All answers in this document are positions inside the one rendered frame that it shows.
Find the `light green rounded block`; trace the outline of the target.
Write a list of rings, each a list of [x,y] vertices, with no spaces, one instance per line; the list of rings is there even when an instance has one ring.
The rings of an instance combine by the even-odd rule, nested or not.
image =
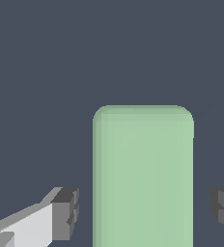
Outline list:
[[[177,105],[93,118],[93,247],[193,247],[194,120]]]

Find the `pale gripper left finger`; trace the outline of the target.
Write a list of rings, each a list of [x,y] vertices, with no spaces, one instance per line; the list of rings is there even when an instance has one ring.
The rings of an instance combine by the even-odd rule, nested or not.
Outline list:
[[[54,187],[38,204],[0,220],[0,247],[48,247],[53,240],[70,240],[78,199],[78,188]]]

